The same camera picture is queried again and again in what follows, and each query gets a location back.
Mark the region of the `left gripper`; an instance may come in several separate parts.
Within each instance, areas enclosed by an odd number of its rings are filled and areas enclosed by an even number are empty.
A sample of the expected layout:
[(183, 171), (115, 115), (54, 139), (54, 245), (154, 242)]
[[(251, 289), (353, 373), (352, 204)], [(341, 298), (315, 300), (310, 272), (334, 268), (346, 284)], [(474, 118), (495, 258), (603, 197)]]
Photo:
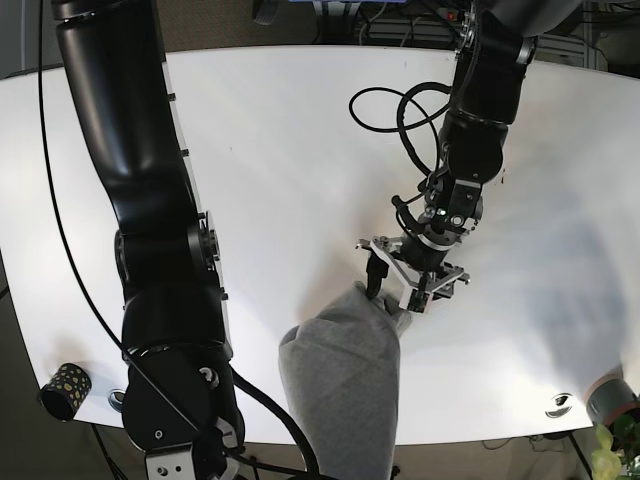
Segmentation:
[(469, 274), (460, 266), (445, 261), (450, 245), (444, 250), (437, 245), (419, 245), (419, 240), (402, 237), (376, 236), (361, 239), (356, 248), (366, 250), (369, 257), (366, 265), (367, 298), (375, 298), (381, 291), (383, 281), (392, 274), (401, 286), (400, 309), (424, 314), (431, 304), (454, 295), (455, 285), (467, 285)]

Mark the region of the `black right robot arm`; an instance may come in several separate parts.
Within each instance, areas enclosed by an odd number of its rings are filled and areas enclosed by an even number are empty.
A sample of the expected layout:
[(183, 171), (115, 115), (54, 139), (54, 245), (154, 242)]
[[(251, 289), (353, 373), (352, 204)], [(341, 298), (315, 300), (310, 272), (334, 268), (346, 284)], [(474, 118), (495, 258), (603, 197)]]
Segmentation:
[(81, 131), (118, 228), (124, 296), (113, 337), (128, 366), (121, 416), (149, 477), (234, 479), (244, 463), (245, 392), (276, 415), (303, 469), (320, 468), (294, 420), (231, 367), (216, 233), (185, 164), (151, 1), (54, 1), (56, 34)]

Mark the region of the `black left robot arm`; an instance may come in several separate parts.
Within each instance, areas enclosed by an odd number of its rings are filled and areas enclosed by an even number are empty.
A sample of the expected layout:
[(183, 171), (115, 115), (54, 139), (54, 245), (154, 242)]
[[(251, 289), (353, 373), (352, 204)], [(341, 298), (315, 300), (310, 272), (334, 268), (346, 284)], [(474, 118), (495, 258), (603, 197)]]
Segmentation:
[[(462, 23), (451, 85), (422, 82), (399, 95), (392, 130), (424, 176), (417, 196), (424, 207), (414, 216), (412, 202), (394, 196), (402, 236), (360, 242), (369, 253), (368, 299), (376, 298), (384, 279), (394, 274), (402, 285), (399, 308), (423, 313), (433, 300), (450, 298), (456, 283), (469, 281), (465, 270), (446, 256), (482, 218), (482, 190), (502, 170), (503, 146), (539, 36), (578, 6), (576, 1), (473, 1)], [(432, 130), (436, 159), (428, 167), (409, 138), (413, 127), (405, 114), (416, 96), (431, 91), (449, 99), (423, 119), (427, 125), (443, 120)]]

